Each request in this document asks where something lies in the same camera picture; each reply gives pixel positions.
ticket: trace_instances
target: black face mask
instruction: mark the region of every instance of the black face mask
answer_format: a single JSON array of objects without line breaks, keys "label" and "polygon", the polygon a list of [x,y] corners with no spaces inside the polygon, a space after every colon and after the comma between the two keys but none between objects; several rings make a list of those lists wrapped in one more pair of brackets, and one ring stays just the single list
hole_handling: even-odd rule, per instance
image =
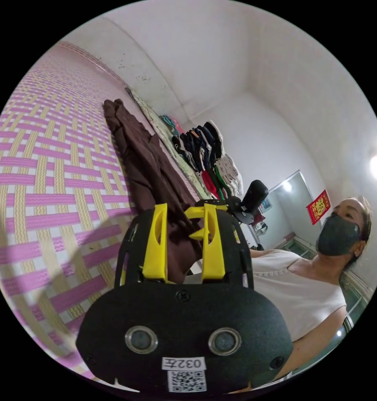
[{"label": "black face mask", "polygon": [[324,222],[316,241],[316,250],[326,256],[349,254],[351,248],[360,240],[360,236],[361,230],[357,223],[334,214]]}]

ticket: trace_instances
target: red garment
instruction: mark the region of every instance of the red garment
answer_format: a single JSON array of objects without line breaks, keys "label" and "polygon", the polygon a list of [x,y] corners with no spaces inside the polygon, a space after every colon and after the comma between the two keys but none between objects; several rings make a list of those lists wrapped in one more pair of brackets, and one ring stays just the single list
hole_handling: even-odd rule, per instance
[{"label": "red garment", "polygon": [[264,220],[265,220],[265,216],[258,209],[258,211],[256,212],[256,215],[254,216],[254,222],[251,225],[254,226]]},{"label": "red garment", "polygon": [[217,199],[220,200],[218,192],[216,190],[215,184],[212,181],[212,178],[209,176],[207,171],[202,171],[202,179],[204,181],[206,189],[212,194],[215,195]]}]

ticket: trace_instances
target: woman's arm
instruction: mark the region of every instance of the woman's arm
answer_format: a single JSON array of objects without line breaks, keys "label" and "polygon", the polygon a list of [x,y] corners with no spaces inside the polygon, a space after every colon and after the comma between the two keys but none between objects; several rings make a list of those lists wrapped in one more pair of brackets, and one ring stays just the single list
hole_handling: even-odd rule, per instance
[{"label": "woman's arm", "polygon": [[[346,317],[346,307],[342,306],[329,315],[318,327],[305,334],[302,338],[293,343],[293,352],[287,362],[280,370],[273,381],[282,378],[288,373],[298,369],[312,358],[322,352],[330,343],[338,329],[342,326]],[[235,393],[251,391],[251,385]]]}]

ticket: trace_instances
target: brown cloth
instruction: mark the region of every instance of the brown cloth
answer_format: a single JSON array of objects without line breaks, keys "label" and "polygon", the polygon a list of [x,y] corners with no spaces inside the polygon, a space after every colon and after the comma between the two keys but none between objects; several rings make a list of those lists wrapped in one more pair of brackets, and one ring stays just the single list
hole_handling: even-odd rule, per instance
[{"label": "brown cloth", "polygon": [[120,99],[105,100],[106,122],[116,139],[138,213],[167,203],[167,267],[170,281],[181,284],[190,267],[202,258],[202,247],[188,236],[200,227],[184,214],[194,198],[160,147]]}]

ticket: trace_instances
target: screw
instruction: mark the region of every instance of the screw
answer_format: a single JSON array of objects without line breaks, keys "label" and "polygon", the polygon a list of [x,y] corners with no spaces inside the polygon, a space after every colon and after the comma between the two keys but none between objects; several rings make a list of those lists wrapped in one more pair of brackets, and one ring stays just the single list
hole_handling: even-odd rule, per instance
[{"label": "screw", "polygon": [[96,363],[96,360],[92,355],[88,355],[86,359],[87,359],[88,363],[91,363],[91,364],[95,364]]},{"label": "screw", "polygon": [[187,302],[190,299],[190,294],[185,290],[176,292],[176,298],[181,302]]},{"label": "screw", "polygon": [[283,365],[284,358],[281,356],[278,356],[277,358],[273,359],[271,362],[271,369],[278,369]]}]

